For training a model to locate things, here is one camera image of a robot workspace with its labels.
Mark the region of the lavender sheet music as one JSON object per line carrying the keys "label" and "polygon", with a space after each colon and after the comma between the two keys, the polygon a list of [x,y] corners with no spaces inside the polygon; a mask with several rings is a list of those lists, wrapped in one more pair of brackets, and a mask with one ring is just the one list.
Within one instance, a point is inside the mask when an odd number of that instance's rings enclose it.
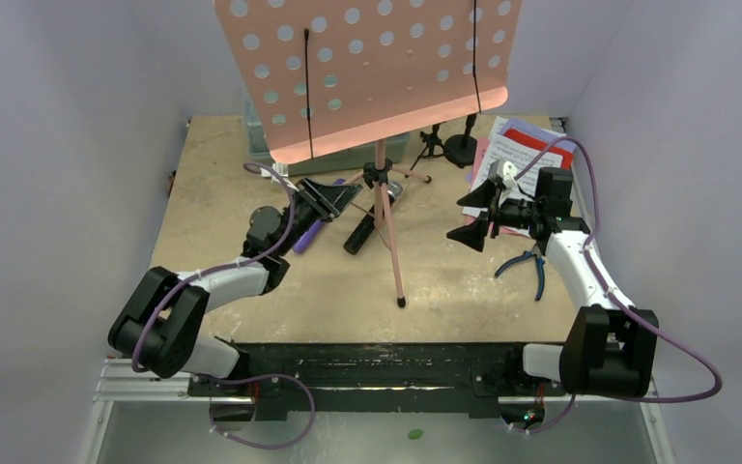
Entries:
{"label": "lavender sheet music", "polygon": [[563,136],[563,133],[539,128],[522,119],[518,119],[518,118],[511,118],[511,119],[513,120],[513,125],[511,128],[519,129],[521,131],[524,131],[528,134],[534,135],[539,138],[546,136],[548,133],[550,134],[550,136],[555,136],[555,135],[557,135],[557,137]]}

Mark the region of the white sheet music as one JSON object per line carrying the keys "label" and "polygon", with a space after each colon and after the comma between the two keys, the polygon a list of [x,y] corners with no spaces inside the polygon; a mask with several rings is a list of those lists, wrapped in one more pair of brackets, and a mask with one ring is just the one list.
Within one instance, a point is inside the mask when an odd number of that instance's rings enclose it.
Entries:
{"label": "white sheet music", "polygon": [[[517,166],[518,172],[522,171],[539,153],[537,150],[501,136],[490,142],[490,148],[493,152],[494,161],[498,159],[509,160]],[[519,190],[513,192],[509,198],[530,201],[529,195],[535,194],[538,172],[541,167],[561,167],[561,156],[548,153],[541,158],[531,170],[519,179]]]}
{"label": "white sheet music", "polygon": [[512,127],[512,125],[513,120],[511,118],[497,116],[494,119],[493,125],[489,131],[487,138],[493,139],[497,135],[504,136],[504,134]]}

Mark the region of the purple toy microphone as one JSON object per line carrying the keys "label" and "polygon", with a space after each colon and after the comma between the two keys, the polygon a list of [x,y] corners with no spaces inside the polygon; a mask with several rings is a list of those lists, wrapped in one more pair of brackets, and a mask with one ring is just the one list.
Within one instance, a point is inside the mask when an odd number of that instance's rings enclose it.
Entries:
{"label": "purple toy microphone", "polygon": [[[318,184],[318,185],[326,185],[319,181],[314,181],[313,179],[306,178],[309,181],[312,181],[311,183]],[[344,184],[345,179],[338,178],[331,184],[328,184],[329,187],[336,187]],[[301,199],[297,200],[297,204],[300,205],[302,203]],[[307,251],[310,246],[313,244],[315,239],[317,238],[318,234],[322,231],[323,227],[326,225],[327,222],[331,222],[334,218],[336,218],[333,214],[328,217],[328,219],[323,222],[322,220],[316,220],[314,221],[310,227],[303,233],[298,241],[295,243],[295,245],[292,247],[292,251],[295,254],[303,254],[305,251]]]}

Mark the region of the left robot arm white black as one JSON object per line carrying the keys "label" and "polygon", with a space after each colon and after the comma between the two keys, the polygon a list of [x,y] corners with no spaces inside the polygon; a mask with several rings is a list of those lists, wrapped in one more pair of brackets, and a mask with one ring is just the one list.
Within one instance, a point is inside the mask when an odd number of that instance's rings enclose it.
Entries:
{"label": "left robot arm white black", "polygon": [[224,394],[248,386],[249,369],[231,342],[200,334],[205,315],[234,301],[268,294],[290,265],[285,255],[315,222],[338,218],[361,193],[357,184],[325,185],[310,178],[287,188],[283,209],[262,206],[249,218],[243,252],[205,270],[174,273],[152,267],[112,324],[107,341],[135,371],[160,378],[178,372],[212,377]]}

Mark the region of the black desktop mic stand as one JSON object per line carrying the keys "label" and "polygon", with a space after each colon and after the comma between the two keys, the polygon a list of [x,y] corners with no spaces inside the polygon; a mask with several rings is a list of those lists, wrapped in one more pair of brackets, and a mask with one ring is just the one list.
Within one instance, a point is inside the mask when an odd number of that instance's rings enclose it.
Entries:
{"label": "black desktop mic stand", "polygon": [[471,135],[476,123],[477,114],[472,113],[465,120],[464,131],[448,137],[444,146],[444,157],[459,168],[465,168],[474,164],[477,139]]}

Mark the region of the pink music stand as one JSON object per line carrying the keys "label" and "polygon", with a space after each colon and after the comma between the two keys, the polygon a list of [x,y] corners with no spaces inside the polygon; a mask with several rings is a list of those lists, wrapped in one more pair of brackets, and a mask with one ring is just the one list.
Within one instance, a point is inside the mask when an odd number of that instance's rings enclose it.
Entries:
{"label": "pink music stand", "polygon": [[375,222],[391,254],[386,140],[503,105],[521,9],[518,1],[214,3],[276,161],[375,144]]}

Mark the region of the pink sheet music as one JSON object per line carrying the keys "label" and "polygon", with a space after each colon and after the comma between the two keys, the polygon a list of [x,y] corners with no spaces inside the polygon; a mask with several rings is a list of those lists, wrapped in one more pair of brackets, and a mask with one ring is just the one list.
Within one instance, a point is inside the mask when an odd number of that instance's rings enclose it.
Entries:
{"label": "pink sheet music", "polygon": [[490,148],[490,140],[478,139],[474,165],[471,168],[469,191],[477,189],[487,180],[493,162],[494,156]]}

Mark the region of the black tripod mic stand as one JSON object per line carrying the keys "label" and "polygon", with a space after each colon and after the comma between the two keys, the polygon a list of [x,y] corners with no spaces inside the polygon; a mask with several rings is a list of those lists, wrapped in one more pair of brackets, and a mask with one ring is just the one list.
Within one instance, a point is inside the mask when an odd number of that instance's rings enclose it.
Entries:
{"label": "black tripod mic stand", "polygon": [[434,124],[431,127],[430,132],[421,131],[419,133],[420,140],[424,144],[424,147],[415,158],[410,170],[414,170],[422,160],[444,158],[446,156],[446,149],[442,138],[440,137],[441,125],[441,123]]}

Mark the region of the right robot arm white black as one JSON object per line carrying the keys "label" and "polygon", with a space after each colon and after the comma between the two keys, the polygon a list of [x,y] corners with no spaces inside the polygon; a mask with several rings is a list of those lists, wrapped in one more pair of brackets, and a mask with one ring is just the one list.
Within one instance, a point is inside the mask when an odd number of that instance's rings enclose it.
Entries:
{"label": "right robot arm white black", "polygon": [[537,257],[556,268],[577,309],[564,343],[527,344],[522,357],[508,362],[503,379],[514,392],[526,393],[541,378],[559,383],[566,392],[617,398],[646,396],[652,373],[656,335],[654,312],[623,312],[626,303],[592,256],[586,222],[571,214],[573,176],[570,171],[543,167],[532,200],[513,199],[515,168],[502,161],[492,165],[485,181],[458,200],[479,214],[472,222],[447,233],[447,238],[476,251],[503,226],[525,229],[535,241],[526,258]]}

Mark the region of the black silver microphone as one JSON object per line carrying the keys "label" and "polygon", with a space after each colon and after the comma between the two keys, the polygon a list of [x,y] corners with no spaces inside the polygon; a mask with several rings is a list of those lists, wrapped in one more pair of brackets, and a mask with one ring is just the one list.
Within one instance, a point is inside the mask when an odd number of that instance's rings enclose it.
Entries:
{"label": "black silver microphone", "polygon": [[[387,185],[387,194],[391,205],[401,196],[403,190],[403,186],[396,181],[391,181]],[[351,255],[357,255],[375,230],[375,207],[372,206],[344,242],[343,249]]]}

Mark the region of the red sheet music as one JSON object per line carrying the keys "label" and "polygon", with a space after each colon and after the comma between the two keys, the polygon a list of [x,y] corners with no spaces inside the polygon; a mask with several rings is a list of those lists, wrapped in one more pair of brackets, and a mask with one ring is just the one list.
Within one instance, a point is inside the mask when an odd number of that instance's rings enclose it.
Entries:
{"label": "red sheet music", "polygon": [[[546,136],[539,138],[534,135],[528,134],[522,130],[516,128],[505,129],[502,132],[506,138],[518,142],[519,144],[540,151],[545,148],[548,143],[557,138],[557,135],[550,136],[548,133]],[[572,142],[562,141],[555,145],[550,152],[555,155],[561,156],[561,167],[563,169],[570,169],[574,158],[575,145]]]}

